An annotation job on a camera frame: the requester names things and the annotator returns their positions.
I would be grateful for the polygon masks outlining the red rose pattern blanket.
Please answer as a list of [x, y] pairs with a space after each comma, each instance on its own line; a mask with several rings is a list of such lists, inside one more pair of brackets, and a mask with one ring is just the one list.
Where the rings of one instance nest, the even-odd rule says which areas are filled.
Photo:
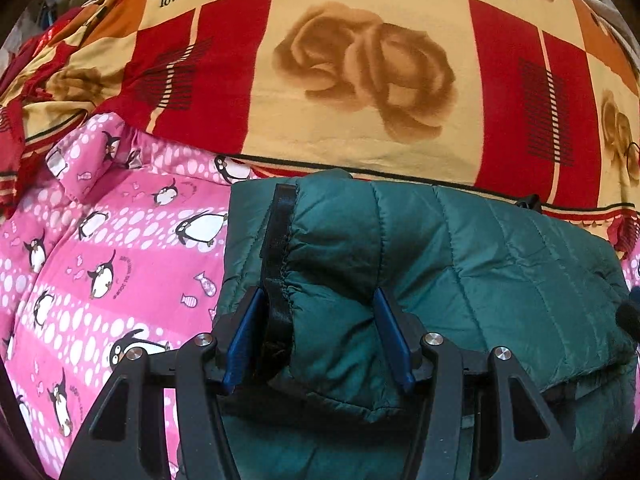
[[92, 114], [263, 174], [537, 195], [639, 245], [639, 53], [593, 0], [91, 0], [1, 87], [1, 210]]

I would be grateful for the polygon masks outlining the green quilted puffer jacket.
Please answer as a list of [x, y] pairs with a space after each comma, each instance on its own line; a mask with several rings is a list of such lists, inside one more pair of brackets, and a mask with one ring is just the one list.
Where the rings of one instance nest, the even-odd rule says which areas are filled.
[[217, 312], [266, 318], [221, 404], [244, 479], [400, 479], [420, 403], [386, 362], [373, 295], [465, 350], [508, 347], [558, 421], [577, 479], [627, 479], [636, 344], [606, 240], [514, 204], [343, 171], [232, 186]]

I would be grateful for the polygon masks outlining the pink penguin bedsheet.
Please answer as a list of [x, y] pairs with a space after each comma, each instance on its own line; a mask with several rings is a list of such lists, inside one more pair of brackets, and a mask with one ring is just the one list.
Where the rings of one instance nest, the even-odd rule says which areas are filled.
[[115, 366], [212, 326], [237, 160], [101, 114], [50, 151], [1, 225], [1, 356], [57, 476]]

